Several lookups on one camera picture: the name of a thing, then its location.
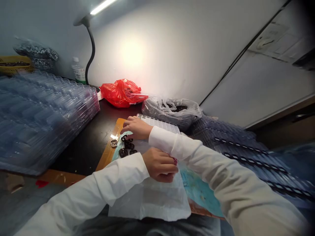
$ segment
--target blue cutting mat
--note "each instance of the blue cutting mat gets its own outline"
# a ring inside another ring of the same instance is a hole
[[[125,134],[129,135],[132,134],[132,132],[127,131],[120,135],[112,161],[120,158],[118,152],[124,147],[124,142],[121,140],[121,137]],[[209,188],[209,185],[203,182],[201,178],[189,169],[183,162],[178,163],[178,168],[183,179],[187,196],[199,206],[207,209],[211,214],[218,217],[224,217],[220,208],[220,203],[214,196],[213,190]]]

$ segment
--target white sleeve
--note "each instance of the white sleeve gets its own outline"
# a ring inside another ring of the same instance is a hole
[[[140,153],[118,159],[52,197],[16,235],[71,235],[76,226],[96,217],[106,204],[149,177]]]
[[[183,135],[155,126],[149,144],[182,160],[209,183],[235,235],[302,235],[304,216],[254,172]]]

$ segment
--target stack of plastic trays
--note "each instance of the stack of plastic trays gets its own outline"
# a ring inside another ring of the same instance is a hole
[[[312,183],[291,175],[290,168],[279,155],[270,155],[265,145],[256,142],[254,133],[203,116],[191,126],[190,135],[201,140],[205,146],[251,169],[274,191],[296,205],[301,206],[301,201],[314,202]]]
[[[96,90],[36,71],[0,78],[0,169],[40,175],[99,112]]]

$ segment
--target black cable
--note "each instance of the black cable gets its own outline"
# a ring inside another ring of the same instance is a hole
[[[232,64],[228,67],[227,71],[224,73],[222,78],[217,82],[215,87],[208,93],[208,95],[202,100],[202,102],[199,104],[201,106],[203,102],[210,96],[210,94],[217,88],[217,86],[221,83],[221,81],[225,78],[225,76],[231,71],[231,69],[235,66],[235,64],[239,61],[239,59],[244,55],[244,53],[247,51],[247,49],[253,44],[253,42],[259,37],[259,35],[267,28],[267,26],[272,22],[272,20],[286,7],[286,5],[289,4],[291,0],[288,0],[283,6],[277,11],[276,14],[264,25],[264,27],[253,37],[253,39],[245,46],[245,48],[238,54],[238,56],[235,58],[235,60],[232,62]]]
[[[89,85],[88,71],[89,71],[90,64],[92,63],[92,61],[94,59],[94,56],[95,56],[95,42],[94,42],[94,38],[93,38],[92,32],[90,30],[90,27],[86,27],[86,29],[89,32],[89,35],[90,35],[90,38],[91,38],[91,43],[92,43],[92,55],[91,55],[91,57],[89,59],[89,62],[86,65],[86,69],[85,69],[85,81],[86,81],[86,84]]]

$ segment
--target plastic bag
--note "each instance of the plastic bag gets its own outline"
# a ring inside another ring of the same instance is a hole
[[[145,153],[150,145],[148,140],[134,140],[138,152]],[[120,158],[118,150],[123,147],[121,139],[113,154],[112,161]],[[191,214],[188,198],[180,172],[172,183],[160,183],[152,178],[134,185],[126,194],[115,200],[109,208],[108,216],[134,218],[142,220],[145,217],[176,221],[187,219]]]
[[[121,79],[113,84],[102,84],[100,87],[103,97],[118,108],[128,108],[131,104],[143,102],[148,96],[133,95],[140,93],[141,88],[134,82]]]
[[[57,53],[50,47],[26,38],[19,38],[13,47],[17,54],[31,58],[34,67],[49,73],[54,73],[54,61],[58,60]]]
[[[148,98],[142,104],[142,113],[176,124],[184,132],[201,118],[202,109],[196,102],[188,99]]]

